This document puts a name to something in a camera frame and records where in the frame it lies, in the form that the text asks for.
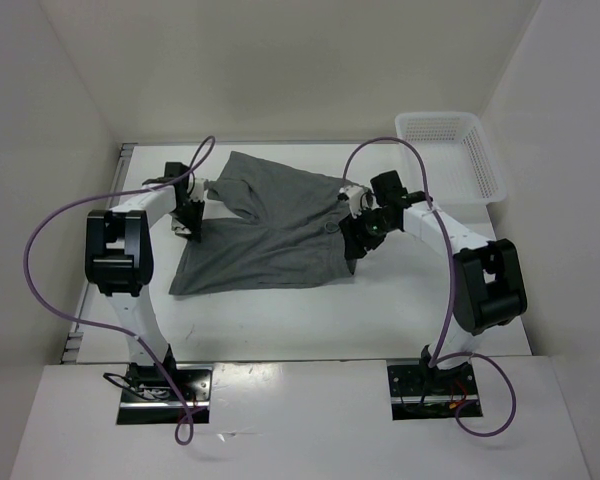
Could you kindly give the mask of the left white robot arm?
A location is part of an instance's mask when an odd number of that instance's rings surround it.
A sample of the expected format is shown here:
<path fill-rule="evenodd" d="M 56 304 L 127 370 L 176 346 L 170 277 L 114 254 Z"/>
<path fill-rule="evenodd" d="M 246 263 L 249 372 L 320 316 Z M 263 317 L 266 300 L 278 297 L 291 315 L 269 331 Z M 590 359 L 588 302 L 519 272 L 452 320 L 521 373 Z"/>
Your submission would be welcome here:
<path fill-rule="evenodd" d="M 91 211 L 86 221 L 87 280 L 106 297 L 128 336 L 131 384 L 160 400 L 176 394 L 180 376 L 150 298 L 151 228 L 169 216 L 175 235 L 200 242 L 204 191 L 205 181 L 185 164 L 168 162 L 162 176 L 111 209 Z"/>

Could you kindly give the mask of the grey shorts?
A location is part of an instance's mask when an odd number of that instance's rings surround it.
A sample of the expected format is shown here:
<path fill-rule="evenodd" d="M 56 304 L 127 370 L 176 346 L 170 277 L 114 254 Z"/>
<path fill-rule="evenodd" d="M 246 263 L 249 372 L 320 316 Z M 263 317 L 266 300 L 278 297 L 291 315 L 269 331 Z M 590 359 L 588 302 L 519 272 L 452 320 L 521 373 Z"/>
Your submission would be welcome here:
<path fill-rule="evenodd" d="M 207 219 L 185 246 L 172 296 L 313 288 L 352 276 L 339 222 L 340 179 L 232 152 L 207 197 L 230 218 Z"/>

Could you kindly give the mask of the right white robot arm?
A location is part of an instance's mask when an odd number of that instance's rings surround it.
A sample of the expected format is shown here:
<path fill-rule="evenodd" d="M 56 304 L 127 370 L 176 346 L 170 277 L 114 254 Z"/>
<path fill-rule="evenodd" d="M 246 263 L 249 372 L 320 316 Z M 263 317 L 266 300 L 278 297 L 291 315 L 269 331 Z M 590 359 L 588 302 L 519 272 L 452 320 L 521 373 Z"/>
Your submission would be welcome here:
<path fill-rule="evenodd" d="M 509 324 L 527 309 L 515 245 L 469 229 L 442 211 L 426 192 L 408 191 L 395 171 L 376 176 L 369 188 L 343 186 L 338 199 L 349 208 L 339 229 L 351 267 L 396 231 L 445 258 L 450 304 L 439 338 L 423 349 L 418 370 L 426 391 L 444 391 L 453 382 L 453 369 L 474 354 L 485 331 Z"/>

